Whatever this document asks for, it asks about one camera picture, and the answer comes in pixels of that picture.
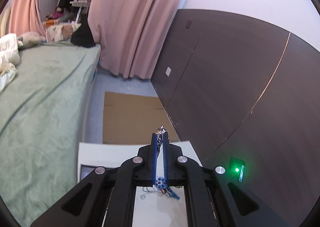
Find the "white crumpled blanket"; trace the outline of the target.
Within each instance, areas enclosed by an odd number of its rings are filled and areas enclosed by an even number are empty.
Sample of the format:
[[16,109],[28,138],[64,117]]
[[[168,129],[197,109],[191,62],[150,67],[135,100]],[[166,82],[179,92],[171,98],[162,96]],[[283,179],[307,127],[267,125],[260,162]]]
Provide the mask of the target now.
[[4,35],[1,37],[1,92],[14,80],[19,63],[17,35]]

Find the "pink curtain by window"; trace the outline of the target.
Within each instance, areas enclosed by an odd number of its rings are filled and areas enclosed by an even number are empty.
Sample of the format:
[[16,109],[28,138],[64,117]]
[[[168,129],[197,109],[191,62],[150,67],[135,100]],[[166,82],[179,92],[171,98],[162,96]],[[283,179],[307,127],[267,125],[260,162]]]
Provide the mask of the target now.
[[46,32],[40,17],[39,2],[39,0],[14,0],[7,32],[18,36],[26,32],[37,32],[44,36]]

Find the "black clothing pile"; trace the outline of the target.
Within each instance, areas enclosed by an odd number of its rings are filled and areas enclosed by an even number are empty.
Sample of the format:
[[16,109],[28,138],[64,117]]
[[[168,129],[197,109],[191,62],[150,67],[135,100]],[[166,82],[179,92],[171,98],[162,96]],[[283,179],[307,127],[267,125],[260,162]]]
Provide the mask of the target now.
[[72,34],[71,43],[84,48],[92,48],[96,45],[87,20],[84,20],[76,32]]

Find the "green bed sheet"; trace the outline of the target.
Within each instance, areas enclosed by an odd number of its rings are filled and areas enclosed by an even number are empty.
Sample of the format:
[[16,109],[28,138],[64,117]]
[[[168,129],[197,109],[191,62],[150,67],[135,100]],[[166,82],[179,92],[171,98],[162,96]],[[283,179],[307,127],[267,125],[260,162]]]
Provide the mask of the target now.
[[76,185],[100,46],[39,45],[20,56],[1,93],[1,197],[29,226]]

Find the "brown cardboard sheet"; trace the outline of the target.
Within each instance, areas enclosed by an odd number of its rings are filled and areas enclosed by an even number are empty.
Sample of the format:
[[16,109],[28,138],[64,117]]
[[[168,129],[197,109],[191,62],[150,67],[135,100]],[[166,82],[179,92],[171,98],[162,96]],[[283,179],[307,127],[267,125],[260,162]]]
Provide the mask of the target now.
[[151,143],[152,134],[164,126],[171,142],[179,137],[158,97],[106,92],[103,110],[103,143]]

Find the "pink curtain near wall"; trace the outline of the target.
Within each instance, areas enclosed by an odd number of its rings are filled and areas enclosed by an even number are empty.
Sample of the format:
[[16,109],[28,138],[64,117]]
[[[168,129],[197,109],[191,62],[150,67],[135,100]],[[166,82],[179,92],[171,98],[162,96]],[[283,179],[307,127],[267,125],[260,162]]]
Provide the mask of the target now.
[[88,24],[100,66],[124,78],[150,79],[181,0],[91,0]]

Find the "white wall switch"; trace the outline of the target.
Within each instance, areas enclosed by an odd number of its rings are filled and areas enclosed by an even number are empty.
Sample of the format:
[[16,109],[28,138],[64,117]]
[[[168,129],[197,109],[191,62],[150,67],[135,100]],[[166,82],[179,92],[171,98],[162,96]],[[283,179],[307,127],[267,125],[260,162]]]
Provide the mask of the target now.
[[165,71],[165,74],[167,77],[170,76],[170,73],[171,73],[171,68],[170,67],[167,67],[166,71]]

